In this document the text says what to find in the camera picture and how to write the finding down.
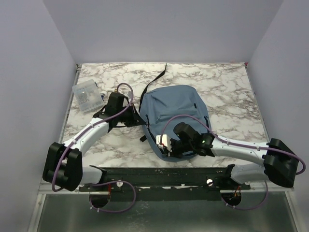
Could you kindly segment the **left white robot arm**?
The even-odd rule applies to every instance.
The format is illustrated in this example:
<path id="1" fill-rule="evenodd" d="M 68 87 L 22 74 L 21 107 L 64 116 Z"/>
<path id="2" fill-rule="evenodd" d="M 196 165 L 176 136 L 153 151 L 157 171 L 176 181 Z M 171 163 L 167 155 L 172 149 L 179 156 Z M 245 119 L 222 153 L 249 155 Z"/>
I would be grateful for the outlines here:
<path id="1" fill-rule="evenodd" d="M 106 188 L 106 170 L 93 165 L 83 165 L 83 155 L 101 137 L 108 134 L 113 128 L 122 123 L 124 127 L 145 125 L 135 106 L 124 101 L 128 97 L 121 93 L 111 93 L 107 104 L 102 110 L 95 113 L 78 134 L 60 144 L 50 145 L 42 174 L 44 181 L 60 189 L 75 190 L 80 184 L 90 184 L 95 190 Z"/>

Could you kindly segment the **blue student backpack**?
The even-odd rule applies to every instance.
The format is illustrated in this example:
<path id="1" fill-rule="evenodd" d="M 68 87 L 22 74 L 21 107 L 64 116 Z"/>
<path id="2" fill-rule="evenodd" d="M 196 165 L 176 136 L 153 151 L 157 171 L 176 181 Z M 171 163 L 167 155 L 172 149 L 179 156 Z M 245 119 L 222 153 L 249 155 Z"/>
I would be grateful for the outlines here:
<path id="1" fill-rule="evenodd" d="M 159 87 L 151 91 L 145 88 L 140 96 L 139 114 L 146 122 L 142 126 L 144 136 L 140 140 L 148 141 L 151 149 L 163 161 L 179 162 L 197 155 L 168 157 L 156 145 L 157 135 L 166 134 L 177 140 L 173 129 L 181 122 L 190 125 L 199 133 L 207 133 L 211 129 L 204 101 L 197 90 L 188 85 Z"/>

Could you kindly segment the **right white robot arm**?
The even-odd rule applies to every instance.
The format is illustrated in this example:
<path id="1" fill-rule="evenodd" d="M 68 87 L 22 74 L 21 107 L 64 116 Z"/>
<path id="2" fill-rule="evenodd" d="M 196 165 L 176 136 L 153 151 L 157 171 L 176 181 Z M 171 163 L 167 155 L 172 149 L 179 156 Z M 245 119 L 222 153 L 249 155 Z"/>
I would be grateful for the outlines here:
<path id="1" fill-rule="evenodd" d="M 178 139 L 168 140 L 172 156 L 183 157 L 185 152 L 200 156 L 230 157 L 248 161 L 248 165 L 234 165 L 222 177 L 227 189 L 234 189 L 248 181 L 269 180 L 274 184 L 291 188 L 294 185 L 299 160 L 281 140 L 272 138 L 269 143 L 248 143 L 229 140 L 210 132 L 199 133 L 181 122 L 174 127 Z"/>

